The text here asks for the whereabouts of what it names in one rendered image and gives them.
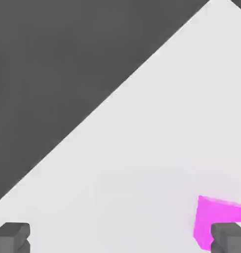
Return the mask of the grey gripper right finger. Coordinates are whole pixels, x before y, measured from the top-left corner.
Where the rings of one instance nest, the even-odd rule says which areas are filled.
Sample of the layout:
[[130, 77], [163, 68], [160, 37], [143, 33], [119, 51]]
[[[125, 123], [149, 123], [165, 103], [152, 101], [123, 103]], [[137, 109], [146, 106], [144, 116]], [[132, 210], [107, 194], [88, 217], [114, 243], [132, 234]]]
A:
[[241, 227], [236, 223], [211, 225], [211, 253], [241, 253]]

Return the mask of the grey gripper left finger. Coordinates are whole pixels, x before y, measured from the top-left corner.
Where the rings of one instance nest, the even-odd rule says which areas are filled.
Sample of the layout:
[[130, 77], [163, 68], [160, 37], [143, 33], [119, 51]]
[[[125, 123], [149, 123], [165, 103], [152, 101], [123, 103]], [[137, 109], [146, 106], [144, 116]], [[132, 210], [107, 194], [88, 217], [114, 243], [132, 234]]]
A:
[[0, 227], [0, 253], [30, 253], [29, 223], [6, 222]]

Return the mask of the small magenta cube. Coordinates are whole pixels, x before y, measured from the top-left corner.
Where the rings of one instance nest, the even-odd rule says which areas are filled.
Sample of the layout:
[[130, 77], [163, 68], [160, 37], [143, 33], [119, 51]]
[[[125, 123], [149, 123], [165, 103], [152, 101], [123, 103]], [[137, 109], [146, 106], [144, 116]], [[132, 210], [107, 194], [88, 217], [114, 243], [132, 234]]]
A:
[[217, 222], [241, 222], [241, 204], [199, 195], [193, 237], [202, 250], [210, 250], [211, 225]]

